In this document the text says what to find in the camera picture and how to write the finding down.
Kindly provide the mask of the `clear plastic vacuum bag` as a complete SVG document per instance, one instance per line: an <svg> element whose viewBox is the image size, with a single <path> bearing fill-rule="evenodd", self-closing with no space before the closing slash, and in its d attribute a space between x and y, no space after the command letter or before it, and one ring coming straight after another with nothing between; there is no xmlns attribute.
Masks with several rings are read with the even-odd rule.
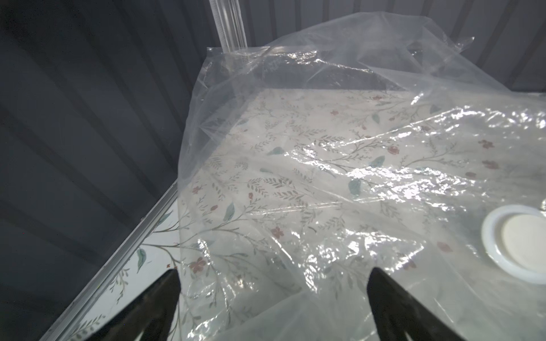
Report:
<svg viewBox="0 0 546 341"><path fill-rule="evenodd" d="M210 48L179 157L182 340L376 340L381 268L466 340L544 340L545 287L481 240L545 216L545 100L430 19L353 14Z"/></svg>

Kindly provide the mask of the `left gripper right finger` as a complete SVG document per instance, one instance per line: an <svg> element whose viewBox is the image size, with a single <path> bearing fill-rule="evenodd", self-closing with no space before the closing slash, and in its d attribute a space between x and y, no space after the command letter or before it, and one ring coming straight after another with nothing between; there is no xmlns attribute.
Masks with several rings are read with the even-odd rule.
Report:
<svg viewBox="0 0 546 341"><path fill-rule="evenodd" d="M464 340L378 267L366 292L381 340Z"/></svg>

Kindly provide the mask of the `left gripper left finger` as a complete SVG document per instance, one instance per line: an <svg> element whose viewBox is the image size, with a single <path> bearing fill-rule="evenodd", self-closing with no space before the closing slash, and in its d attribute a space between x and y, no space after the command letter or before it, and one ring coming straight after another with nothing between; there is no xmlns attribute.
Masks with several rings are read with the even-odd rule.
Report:
<svg viewBox="0 0 546 341"><path fill-rule="evenodd" d="M180 292L179 273L170 269L88 339L166 341Z"/></svg>

